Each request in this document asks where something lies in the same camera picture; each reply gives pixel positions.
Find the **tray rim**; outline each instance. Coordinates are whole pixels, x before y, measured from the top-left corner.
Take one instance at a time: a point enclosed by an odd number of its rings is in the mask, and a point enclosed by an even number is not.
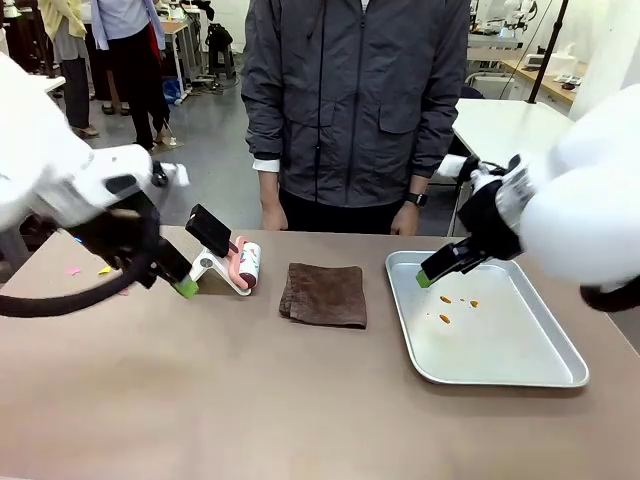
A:
[[[564,328],[562,328],[562,325],[560,325],[560,323],[558,322],[558,319],[555,317],[553,312],[549,309],[549,307],[547,306],[547,304],[545,303],[543,298],[540,296],[540,294],[538,293],[538,290],[536,290],[534,285],[531,283],[531,281],[529,280],[529,277],[526,275],[524,270],[522,270],[522,267],[520,267],[520,265],[518,265],[518,263],[516,261],[514,261],[514,260],[510,260],[510,261],[497,260],[497,261],[501,261],[501,262],[504,262],[504,263],[510,263],[520,271],[520,273],[522,274],[524,280],[527,282],[528,286],[531,288],[533,293],[536,295],[536,297],[540,301],[541,305],[545,308],[545,310],[547,310],[547,312],[549,313],[549,315],[553,319],[553,322],[554,322],[555,326],[558,328],[560,334],[563,336],[564,340],[567,342],[567,344],[569,345],[569,347],[571,348],[573,353],[576,355],[577,359],[580,361],[580,363],[584,367],[585,372],[586,372],[584,379],[582,379],[580,382],[572,383],[572,384],[527,384],[527,383],[509,383],[509,382],[484,382],[484,381],[475,381],[475,382],[464,381],[463,382],[463,381],[456,381],[456,380],[443,380],[441,378],[434,377],[433,375],[431,375],[431,374],[427,373],[426,371],[424,371],[424,369],[416,361],[415,354],[414,354],[413,348],[411,346],[411,341],[409,339],[409,333],[407,332],[407,326],[406,326],[406,324],[405,324],[405,322],[404,322],[404,320],[402,318],[402,315],[400,313],[400,304],[398,303],[398,295],[396,293],[396,288],[395,288],[395,285],[393,283],[393,280],[391,279],[391,264],[390,264],[390,261],[392,260],[393,257],[395,257],[395,256],[397,256],[399,254],[425,254],[425,255],[429,255],[429,254],[433,254],[433,253],[435,253],[434,250],[398,250],[396,252],[392,252],[389,255],[387,255],[387,258],[385,259],[385,269],[387,270],[387,278],[389,279],[389,285],[391,286],[391,292],[393,293],[393,301],[395,303],[396,311],[398,313],[398,321],[400,323],[400,326],[402,327],[402,334],[404,336],[404,341],[405,341],[405,344],[407,346],[407,352],[409,353],[409,358],[411,359],[411,363],[413,364],[413,367],[418,371],[418,373],[420,375],[422,375],[424,378],[426,378],[430,382],[435,383],[435,384],[439,384],[439,385],[493,386],[493,387],[516,387],[516,388],[517,387],[520,387],[520,388],[556,388],[556,389],[564,389],[564,390],[573,390],[573,389],[584,388],[589,384],[589,382],[591,380],[591,371],[589,370],[589,365],[587,365],[587,362],[585,362],[584,358],[582,357],[582,355],[580,354],[580,352],[578,351],[576,346],[573,344],[573,342],[571,341],[571,339],[569,338],[567,333],[564,331]]]

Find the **white shirt cuff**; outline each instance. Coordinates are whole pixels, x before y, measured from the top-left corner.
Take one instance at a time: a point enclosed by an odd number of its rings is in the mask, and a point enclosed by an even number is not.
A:
[[[280,160],[258,160],[254,158],[253,169],[257,172],[278,173],[280,171]]]

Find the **gray pants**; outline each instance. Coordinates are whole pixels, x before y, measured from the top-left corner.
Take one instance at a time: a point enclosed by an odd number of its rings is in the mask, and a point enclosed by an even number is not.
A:
[[[61,62],[64,84],[64,103],[67,120],[75,128],[89,127],[89,80],[84,58]]]

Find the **jacket zipper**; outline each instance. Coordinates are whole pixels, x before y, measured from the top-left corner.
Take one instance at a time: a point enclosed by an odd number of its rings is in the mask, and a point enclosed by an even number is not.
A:
[[[349,189],[351,188],[351,176],[353,175],[353,162],[356,150],[356,127],[358,126],[358,111],[360,110],[360,77],[362,76],[362,50],[364,49],[364,28],[367,23],[367,12],[360,14],[360,51],[358,53],[358,80],[356,83],[356,96],[353,102],[353,121],[351,124],[351,155],[347,166],[347,181],[344,191],[344,203],[349,203]]]

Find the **wristwatch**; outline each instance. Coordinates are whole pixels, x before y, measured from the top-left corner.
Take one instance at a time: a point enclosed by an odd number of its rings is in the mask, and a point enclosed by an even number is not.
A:
[[[429,197],[426,193],[421,193],[420,195],[417,195],[415,193],[407,193],[407,197],[405,198],[407,202],[411,202],[420,208],[425,207],[427,205],[428,199]]]

